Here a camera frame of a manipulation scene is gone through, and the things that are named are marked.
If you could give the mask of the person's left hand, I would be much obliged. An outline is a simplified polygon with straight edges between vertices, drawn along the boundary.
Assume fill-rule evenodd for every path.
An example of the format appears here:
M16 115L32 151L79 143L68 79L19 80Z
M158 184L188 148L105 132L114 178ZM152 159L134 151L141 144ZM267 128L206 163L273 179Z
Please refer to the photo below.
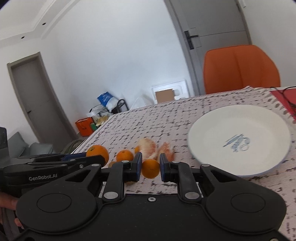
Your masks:
M1 224L3 224L3 216L4 216L2 209L6 208L10 210L15 210L17 202L18 202L17 198L3 192L0 193Z

